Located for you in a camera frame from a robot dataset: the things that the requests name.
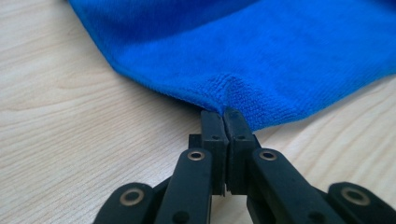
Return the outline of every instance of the blue towel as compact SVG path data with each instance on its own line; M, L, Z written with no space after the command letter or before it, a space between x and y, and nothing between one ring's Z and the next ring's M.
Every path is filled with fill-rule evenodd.
M69 0L110 65L252 130L396 73L392 0Z

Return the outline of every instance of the table surface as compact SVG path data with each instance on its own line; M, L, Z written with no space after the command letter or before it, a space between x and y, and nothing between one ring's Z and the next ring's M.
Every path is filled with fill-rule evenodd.
M107 64L67 1L0 3L0 223L91 223L113 190L173 173L200 109ZM319 189L348 181L396 207L396 76L256 132ZM212 223L251 223L214 197Z

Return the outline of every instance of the metal rivet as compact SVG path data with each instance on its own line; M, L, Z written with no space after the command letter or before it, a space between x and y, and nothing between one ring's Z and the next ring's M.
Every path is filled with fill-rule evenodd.
M200 151L192 151L190 152L187 157L192 160L192 161L201 161L204 159L205 157L205 153L204 152L200 152Z
M277 155L272 151L264 150L260 153L260 158L266 161L274 161L277 159Z
M343 195L343 197L350 203L361 206L366 206L370 204L370 198L359 189L345 187L341 189L341 195Z
M128 195L133 194L133 193L137 194L137 197L134 197L132 199L128 198ZM141 189L138 189L138 188L127 189L120 196L120 203L125 206L132 206L132 205L142 202L144 197L145 197L145 193Z

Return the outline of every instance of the black plastic linkage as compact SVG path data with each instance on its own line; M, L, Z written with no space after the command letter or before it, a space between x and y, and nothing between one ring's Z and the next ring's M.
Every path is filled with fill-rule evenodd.
M155 191L152 187L140 183L127 184L111 194L93 223L152 223L155 210Z
M203 111L201 113L201 144L213 156L212 185L213 195L225 195L225 168L228 139L224 122L218 113Z
M212 155L202 148L181 153L154 223L208 223Z
M250 168L276 223L345 223L282 153L256 149Z
M227 190L231 194L248 193L247 160L257 146L244 116L238 110L227 108L224 112L226 133L230 141L227 164Z
M396 223L393 208L359 185L347 182L333 184L326 199L347 223Z
M396 223L396 212L369 190L350 183L326 194L312 187L278 151L261 148L242 114L227 108L223 118L202 112L202 134L174 174L154 189L133 183L111 194L94 224L206 224L211 195L247 195L256 224Z

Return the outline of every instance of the wooden table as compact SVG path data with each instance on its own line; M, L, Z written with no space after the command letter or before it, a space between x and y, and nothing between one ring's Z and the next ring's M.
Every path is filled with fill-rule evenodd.
M0 223L90 223L110 193L172 174L200 109L116 74L67 1L0 3ZM396 207L396 77L256 132L313 185L349 181ZM251 223L215 197L212 223Z

